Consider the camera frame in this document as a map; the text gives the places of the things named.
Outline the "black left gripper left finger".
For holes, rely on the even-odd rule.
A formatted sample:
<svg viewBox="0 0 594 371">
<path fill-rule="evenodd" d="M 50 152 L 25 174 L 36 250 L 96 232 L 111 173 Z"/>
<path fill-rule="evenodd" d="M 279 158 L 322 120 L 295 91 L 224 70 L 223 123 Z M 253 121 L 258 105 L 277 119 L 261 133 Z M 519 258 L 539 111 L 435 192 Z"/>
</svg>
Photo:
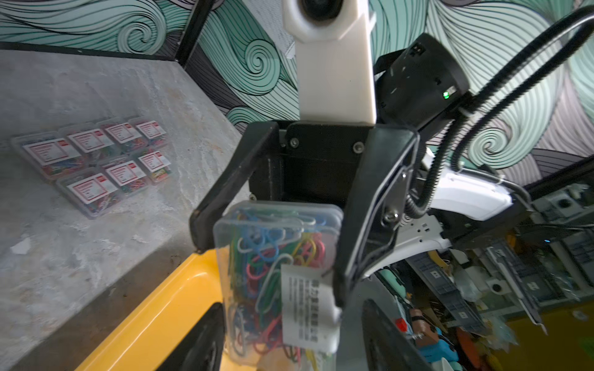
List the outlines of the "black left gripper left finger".
<svg viewBox="0 0 594 371">
<path fill-rule="evenodd" d="M 225 330 L 224 305 L 216 302 L 157 370 L 219 370 L 224 351 Z"/>
</svg>

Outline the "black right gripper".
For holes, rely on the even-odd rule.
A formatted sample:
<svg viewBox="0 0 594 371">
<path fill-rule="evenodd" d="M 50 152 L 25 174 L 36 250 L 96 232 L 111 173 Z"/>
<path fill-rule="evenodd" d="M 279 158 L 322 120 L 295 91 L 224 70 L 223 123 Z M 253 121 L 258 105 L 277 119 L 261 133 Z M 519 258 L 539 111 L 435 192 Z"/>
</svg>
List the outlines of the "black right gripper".
<svg viewBox="0 0 594 371">
<path fill-rule="evenodd" d="M 415 131 L 388 125 L 250 124 L 190 216 L 195 250 L 215 248 L 214 224 L 246 182 L 256 200 L 346 204 L 333 265 L 334 300 L 344 308 L 364 273 L 394 247 L 418 142 Z"/>
</svg>

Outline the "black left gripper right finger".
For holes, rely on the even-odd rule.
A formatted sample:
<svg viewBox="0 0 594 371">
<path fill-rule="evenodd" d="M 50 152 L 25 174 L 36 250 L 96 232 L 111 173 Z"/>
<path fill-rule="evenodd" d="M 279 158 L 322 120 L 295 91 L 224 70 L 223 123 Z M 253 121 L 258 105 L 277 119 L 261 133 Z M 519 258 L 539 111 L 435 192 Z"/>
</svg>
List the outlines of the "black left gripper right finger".
<svg viewBox="0 0 594 371">
<path fill-rule="evenodd" d="M 362 306 L 364 348 L 370 371 L 430 371 L 433 368 L 371 299 Z"/>
</svg>

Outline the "paper clip box nine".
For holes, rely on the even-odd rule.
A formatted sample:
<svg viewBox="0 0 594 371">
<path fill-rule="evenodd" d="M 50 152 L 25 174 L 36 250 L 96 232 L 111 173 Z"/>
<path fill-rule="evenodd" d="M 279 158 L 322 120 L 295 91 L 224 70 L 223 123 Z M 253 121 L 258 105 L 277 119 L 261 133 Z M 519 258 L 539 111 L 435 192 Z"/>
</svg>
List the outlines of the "paper clip box nine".
<svg viewBox="0 0 594 371">
<path fill-rule="evenodd" d="M 332 289 L 343 212 L 245 201 L 213 229 L 226 351 L 256 370 L 333 370 L 341 310 Z"/>
</svg>

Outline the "paper clip box eight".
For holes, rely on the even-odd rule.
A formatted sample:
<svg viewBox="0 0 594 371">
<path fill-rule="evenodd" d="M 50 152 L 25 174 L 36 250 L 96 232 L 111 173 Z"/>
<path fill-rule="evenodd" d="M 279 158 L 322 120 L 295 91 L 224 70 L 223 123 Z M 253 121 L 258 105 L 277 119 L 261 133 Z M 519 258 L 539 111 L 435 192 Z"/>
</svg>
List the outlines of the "paper clip box eight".
<svg viewBox="0 0 594 371">
<path fill-rule="evenodd" d="M 172 163 L 159 149 L 143 148 L 133 152 L 131 157 L 154 184 L 167 180 L 173 174 Z"/>
</svg>

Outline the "paper clip box two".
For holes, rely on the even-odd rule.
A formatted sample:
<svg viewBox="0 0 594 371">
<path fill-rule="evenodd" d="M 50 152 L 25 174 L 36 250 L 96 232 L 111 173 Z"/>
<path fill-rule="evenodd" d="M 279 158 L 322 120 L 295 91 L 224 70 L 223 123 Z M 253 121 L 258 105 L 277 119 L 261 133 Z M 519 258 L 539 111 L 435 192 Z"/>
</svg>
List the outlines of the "paper clip box two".
<svg viewBox="0 0 594 371">
<path fill-rule="evenodd" d="M 148 145 L 154 148 L 162 148 L 170 143 L 170 136 L 164 127 L 156 120 L 146 117 L 133 117 L 128 120 L 141 135 L 148 141 Z"/>
</svg>

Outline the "paper clip box four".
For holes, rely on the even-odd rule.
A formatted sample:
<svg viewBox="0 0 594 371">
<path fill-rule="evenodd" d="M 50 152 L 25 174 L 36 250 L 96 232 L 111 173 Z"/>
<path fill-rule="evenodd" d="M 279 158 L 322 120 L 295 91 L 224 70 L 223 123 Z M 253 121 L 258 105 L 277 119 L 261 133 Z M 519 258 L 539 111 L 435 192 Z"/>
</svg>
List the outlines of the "paper clip box four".
<svg viewBox="0 0 594 371">
<path fill-rule="evenodd" d="M 149 187 L 147 174 L 130 156 L 117 156 L 97 164 L 111 181 L 124 193 L 133 196 Z"/>
</svg>

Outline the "paper clip box five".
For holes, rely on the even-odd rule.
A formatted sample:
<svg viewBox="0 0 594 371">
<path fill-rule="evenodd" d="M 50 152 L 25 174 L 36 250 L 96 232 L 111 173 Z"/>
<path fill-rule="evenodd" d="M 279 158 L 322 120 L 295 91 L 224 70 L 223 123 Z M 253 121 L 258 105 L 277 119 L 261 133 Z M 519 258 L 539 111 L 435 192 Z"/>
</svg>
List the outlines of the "paper clip box five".
<svg viewBox="0 0 594 371">
<path fill-rule="evenodd" d="M 55 185 L 83 215 L 92 220 L 124 200 L 123 192 L 114 182 L 94 168 L 57 179 Z"/>
</svg>

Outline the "paper clip box one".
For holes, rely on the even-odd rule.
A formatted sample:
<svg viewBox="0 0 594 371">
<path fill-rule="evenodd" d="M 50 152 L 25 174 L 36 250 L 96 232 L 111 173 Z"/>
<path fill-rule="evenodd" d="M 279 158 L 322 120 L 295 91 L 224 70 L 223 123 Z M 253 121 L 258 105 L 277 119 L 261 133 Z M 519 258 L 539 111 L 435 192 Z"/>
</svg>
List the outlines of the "paper clip box one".
<svg viewBox="0 0 594 371">
<path fill-rule="evenodd" d="M 124 154 L 129 155 L 149 146 L 148 140 L 132 124 L 120 117 L 98 122 L 97 127 L 104 131 Z"/>
</svg>

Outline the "paper clip box three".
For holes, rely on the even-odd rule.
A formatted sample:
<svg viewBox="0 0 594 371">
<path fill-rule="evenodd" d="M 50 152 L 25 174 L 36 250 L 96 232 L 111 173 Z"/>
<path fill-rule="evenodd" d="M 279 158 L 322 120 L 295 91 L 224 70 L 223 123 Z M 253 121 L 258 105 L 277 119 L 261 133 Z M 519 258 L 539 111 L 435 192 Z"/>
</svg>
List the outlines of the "paper clip box three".
<svg viewBox="0 0 594 371">
<path fill-rule="evenodd" d="M 69 125 L 61 128 L 58 133 L 74 144 L 89 165 L 97 165 L 122 154 L 119 145 L 103 129 L 91 122 Z"/>
</svg>

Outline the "paper clip box eleven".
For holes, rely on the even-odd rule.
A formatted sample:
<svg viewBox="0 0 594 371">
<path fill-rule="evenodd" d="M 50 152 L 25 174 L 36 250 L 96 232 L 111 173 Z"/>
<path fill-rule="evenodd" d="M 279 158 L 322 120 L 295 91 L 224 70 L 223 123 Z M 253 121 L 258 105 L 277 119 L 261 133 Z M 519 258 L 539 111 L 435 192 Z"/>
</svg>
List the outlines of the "paper clip box eleven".
<svg viewBox="0 0 594 371">
<path fill-rule="evenodd" d="M 49 182 L 85 170 L 88 161 L 66 137 L 45 131 L 14 137 L 12 147 Z"/>
</svg>

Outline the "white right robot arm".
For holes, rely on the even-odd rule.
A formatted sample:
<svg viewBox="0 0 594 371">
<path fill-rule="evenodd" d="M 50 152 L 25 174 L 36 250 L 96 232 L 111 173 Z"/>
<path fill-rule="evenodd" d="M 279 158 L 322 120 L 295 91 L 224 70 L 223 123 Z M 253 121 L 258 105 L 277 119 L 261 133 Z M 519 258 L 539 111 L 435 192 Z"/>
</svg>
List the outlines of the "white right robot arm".
<svg viewBox="0 0 594 371">
<path fill-rule="evenodd" d="M 366 129 L 364 152 L 349 185 L 345 218 L 332 267 L 334 301 L 347 304 L 354 286 L 395 244 L 398 221 L 418 219 L 432 207 L 445 167 L 459 171 L 467 146 L 498 114 L 561 66 L 592 35 L 593 8 L 577 9 L 549 26 L 504 65 L 475 95 L 443 97 L 426 87 L 407 87 L 408 98 L 428 98 L 450 124 L 428 171 L 422 193 L 413 196 L 402 175 L 411 169 L 420 134 L 420 111 L 396 107 L 388 120 L 372 71 L 372 18 L 363 1 L 285 1 L 283 24 L 295 40 L 300 122 L 330 128 Z"/>
</svg>

